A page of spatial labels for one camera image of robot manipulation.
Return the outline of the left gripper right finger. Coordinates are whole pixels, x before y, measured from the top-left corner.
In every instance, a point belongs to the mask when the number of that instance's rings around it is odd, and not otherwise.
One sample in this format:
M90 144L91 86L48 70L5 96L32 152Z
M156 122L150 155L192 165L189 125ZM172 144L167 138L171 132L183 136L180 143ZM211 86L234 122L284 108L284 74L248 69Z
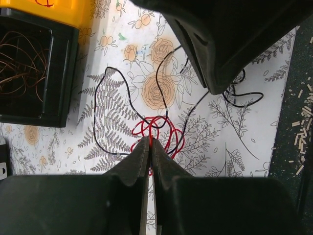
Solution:
M301 235L283 185L271 178L194 177L158 140L150 146L159 235Z

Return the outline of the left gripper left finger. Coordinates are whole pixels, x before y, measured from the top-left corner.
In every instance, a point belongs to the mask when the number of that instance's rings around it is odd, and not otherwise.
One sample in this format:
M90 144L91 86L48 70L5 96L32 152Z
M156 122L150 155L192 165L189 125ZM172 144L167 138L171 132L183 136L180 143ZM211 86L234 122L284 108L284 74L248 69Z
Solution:
M3 235L143 235L149 139L100 175L11 176L0 185Z

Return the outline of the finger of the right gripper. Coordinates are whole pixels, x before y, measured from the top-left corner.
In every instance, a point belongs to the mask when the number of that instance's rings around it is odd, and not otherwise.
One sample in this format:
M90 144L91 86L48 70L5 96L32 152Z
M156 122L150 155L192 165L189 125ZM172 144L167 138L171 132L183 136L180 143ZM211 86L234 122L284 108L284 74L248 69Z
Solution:
M159 12L203 87L223 93L239 72L313 12L310 0L136 0Z

